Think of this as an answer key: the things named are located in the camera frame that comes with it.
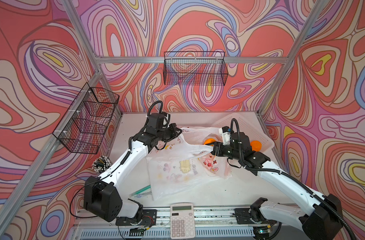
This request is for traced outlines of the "orange fruit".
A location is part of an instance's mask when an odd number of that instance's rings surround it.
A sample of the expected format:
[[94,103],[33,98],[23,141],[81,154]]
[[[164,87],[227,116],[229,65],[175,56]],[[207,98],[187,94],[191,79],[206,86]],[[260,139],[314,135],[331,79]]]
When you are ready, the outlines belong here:
[[208,138],[204,141],[204,145],[211,146],[213,145],[217,140],[213,138]]
[[251,147],[253,151],[259,152],[262,149],[262,143],[259,141],[252,141]]

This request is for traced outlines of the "printed white plastic bag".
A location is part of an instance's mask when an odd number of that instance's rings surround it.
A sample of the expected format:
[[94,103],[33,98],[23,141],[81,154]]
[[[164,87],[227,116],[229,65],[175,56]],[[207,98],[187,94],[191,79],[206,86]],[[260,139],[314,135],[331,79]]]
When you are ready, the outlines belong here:
[[227,180],[232,176],[230,166],[225,157],[217,157],[208,153],[198,158],[198,161],[204,167],[206,174],[210,177]]

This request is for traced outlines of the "white plastic fruit basket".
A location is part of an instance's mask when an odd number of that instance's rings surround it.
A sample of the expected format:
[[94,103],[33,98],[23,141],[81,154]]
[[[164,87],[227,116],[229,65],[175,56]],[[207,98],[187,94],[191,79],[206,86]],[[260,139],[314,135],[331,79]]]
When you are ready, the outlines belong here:
[[262,144],[260,152],[266,154],[269,150],[274,147],[273,140],[268,137],[263,129],[254,124],[252,119],[256,119],[256,115],[252,114],[239,114],[232,113],[219,120],[217,120],[212,126],[217,128],[222,128],[225,126],[230,126],[231,120],[235,118],[239,123],[239,128],[241,132],[244,132],[250,139],[250,141],[259,141]]

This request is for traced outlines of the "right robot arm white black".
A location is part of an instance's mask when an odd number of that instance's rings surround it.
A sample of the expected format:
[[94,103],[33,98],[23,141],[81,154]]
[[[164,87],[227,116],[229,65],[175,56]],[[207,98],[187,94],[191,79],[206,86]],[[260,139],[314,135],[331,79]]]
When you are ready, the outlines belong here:
[[306,186],[263,153],[253,151],[244,133],[236,133],[228,127],[219,132],[222,141],[213,143],[212,155],[238,161],[242,169],[272,184],[297,205],[294,208],[259,198],[247,213],[251,221],[280,222],[303,231],[311,240],[332,240],[341,229],[347,231],[350,239],[357,238],[344,220],[342,204],[336,196],[326,196]]

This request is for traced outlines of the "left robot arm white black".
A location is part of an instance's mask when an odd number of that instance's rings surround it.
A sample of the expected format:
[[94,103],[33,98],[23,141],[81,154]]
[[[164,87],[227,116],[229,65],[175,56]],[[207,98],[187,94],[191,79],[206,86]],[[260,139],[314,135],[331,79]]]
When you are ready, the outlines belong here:
[[128,148],[118,160],[97,178],[89,177],[85,181],[83,208],[107,222],[127,218],[139,223],[143,216],[142,204],[125,200],[119,194],[119,187],[159,142],[167,144],[181,133],[175,123],[170,123],[170,114],[148,114],[144,126],[128,139]]

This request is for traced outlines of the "clear plastic bag bottom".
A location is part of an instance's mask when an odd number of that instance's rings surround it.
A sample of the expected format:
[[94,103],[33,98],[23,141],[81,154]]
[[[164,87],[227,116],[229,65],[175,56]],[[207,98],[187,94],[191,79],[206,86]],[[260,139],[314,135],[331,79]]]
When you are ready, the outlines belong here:
[[210,146],[193,145],[153,150],[145,159],[153,200],[188,191],[222,177],[207,169]]

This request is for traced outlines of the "green pen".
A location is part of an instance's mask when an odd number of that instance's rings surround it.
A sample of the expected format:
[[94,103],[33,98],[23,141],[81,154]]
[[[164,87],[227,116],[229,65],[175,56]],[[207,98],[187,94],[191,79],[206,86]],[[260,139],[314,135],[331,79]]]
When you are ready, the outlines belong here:
[[131,197],[140,198],[141,196],[145,196],[151,194],[151,186],[148,185],[140,190],[135,191],[134,193],[130,194]]

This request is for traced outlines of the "cup of pens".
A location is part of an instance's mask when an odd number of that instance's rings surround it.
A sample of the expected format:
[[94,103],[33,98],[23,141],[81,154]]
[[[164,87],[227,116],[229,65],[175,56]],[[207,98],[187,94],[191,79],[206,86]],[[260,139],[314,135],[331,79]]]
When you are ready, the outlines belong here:
[[105,172],[108,168],[110,168],[111,165],[112,165],[112,162],[110,161],[109,157],[100,156],[92,163],[91,168],[96,173],[101,174],[101,173]]

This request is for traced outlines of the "white desk calculator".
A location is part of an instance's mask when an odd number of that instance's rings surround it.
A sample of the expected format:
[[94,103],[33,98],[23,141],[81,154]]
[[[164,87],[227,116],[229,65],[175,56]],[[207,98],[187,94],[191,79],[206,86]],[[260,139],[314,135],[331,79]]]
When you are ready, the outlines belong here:
[[170,206],[170,238],[188,240],[196,237],[194,205],[178,203]]

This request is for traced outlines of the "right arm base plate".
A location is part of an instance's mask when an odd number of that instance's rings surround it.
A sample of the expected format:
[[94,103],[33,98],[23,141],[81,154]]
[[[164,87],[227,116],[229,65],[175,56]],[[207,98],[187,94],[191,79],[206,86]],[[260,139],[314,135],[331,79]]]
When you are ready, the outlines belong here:
[[238,225],[275,225],[275,220],[265,219],[261,214],[255,213],[250,208],[236,208],[233,216],[236,218]]

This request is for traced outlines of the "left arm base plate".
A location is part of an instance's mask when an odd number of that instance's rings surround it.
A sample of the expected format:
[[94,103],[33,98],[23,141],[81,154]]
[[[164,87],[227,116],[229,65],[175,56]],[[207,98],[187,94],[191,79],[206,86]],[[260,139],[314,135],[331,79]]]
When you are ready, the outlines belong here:
[[144,226],[152,227],[156,224],[157,210],[156,209],[140,209],[133,218],[117,217],[116,226]]

